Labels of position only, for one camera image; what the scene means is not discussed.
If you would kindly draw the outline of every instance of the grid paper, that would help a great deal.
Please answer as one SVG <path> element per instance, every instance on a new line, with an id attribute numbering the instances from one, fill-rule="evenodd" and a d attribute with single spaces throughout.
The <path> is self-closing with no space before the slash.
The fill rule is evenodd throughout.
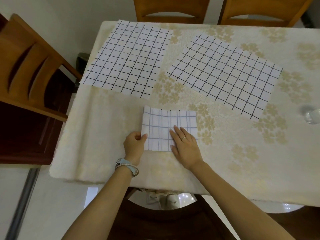
<path id="1" fill-rule="evenodd" d="M 166 75 L 258 121 L 281 71 L 272 62 L 198 33 Z"/>
<path id="2" fill-rule="evenodd" d="M 149 99 L 172 30 L 119 20 L 81 83 Z"/>
<path id="3" fill-rule="evenodd" d="M 149 151 L 171 152 L 170 145 L 175 145 L 169 130 L 182 126 L 198 139 L 197 117 L 195 111 L 164 110 L 158 108 L 143 108 L 141 134 L 148 134 L 144 149 Z"/>

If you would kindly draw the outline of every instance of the chair back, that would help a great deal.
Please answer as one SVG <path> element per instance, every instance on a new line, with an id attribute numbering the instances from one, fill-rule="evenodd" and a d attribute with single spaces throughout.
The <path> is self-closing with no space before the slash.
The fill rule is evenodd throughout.
<path id="1" fill-rule="evenodd" d="M 81 79 L 58 52 L 13 14 L 0 32 L 0 101 L 65 122 L 67 115 L 44 103 L 46 86 L 61 65 Z"/>
<path id="2" fill-rule="evenodd" d="M 133 0 L 138 22 L 202 24 L 210 0 Z M 149 15 L 179 12 L 187 16 Z"/>
<path id="3" fill-rule="evenodd" d="M 312 0 L 224 0 L 218 24 L 239 26 L 292 27 Z M 263 15 L 277 20 L 232 18 Z"/>

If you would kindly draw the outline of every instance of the person's left arm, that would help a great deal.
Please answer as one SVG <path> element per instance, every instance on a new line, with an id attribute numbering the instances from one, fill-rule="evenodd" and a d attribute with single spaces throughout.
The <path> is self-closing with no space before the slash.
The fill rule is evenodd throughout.
<path id="1" fill-rule="evenodd" d="M 147 134 L 132 132 L 124 141 L 125 159 L 137 166 Z M 62 240 L 106 240 L 132 178 L 126 166 L 118 167 L 98 195 L 82 211 Z"/>

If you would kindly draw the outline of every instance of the folded grid paper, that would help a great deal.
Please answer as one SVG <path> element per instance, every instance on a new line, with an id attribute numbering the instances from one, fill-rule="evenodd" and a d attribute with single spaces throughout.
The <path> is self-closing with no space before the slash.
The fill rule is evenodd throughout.
<path id="1" fill-rule="evenodd" d="M 81 82 L 149 99 L 171 34 L 150 24 L 119 20 Z"/>
<path id="2" fill-rule="evenodd" d="M 166 75 L 258 121 L 281 71 L 272 62 L 199 33 Z"/>
<path id="3" fill-rule="evenodd" d="M 177 125 L 182 126 L 198 138 L 197 117 L 195 111 L 190 110 L 163 110 L 143 108 L 142 130 L 141 134 L 148 134 L 148 139 L 144 144 L 144 149 L 149 151 L 171 152 L 170 145 L 175 145 L 169 130 Z"/>

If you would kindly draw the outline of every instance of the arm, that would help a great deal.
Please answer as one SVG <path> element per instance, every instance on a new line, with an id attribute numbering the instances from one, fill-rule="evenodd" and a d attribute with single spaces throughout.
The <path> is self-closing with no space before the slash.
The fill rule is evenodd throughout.
<path id="1" fill-rule="evenodd" d="M 230 224 L 243 240 L 294 240 L 294 238 L 244 197 L 202 160 L 195 138 L 181 127 L 174 127 L 170 135 L 176 142 L 172 151 L 178 161 L 202 183 L 217 202 Z"/>
<path id="2" fill-rule="evenodd" d="M 132 132 L 124 141 L 125 159 L 137 166 L 143 153 L 147 134 Z M 130 185 L 132 172 L 118 167 L 98 195 L 73 222 L 62 240 L 106 240 L 119 207 Z"/>

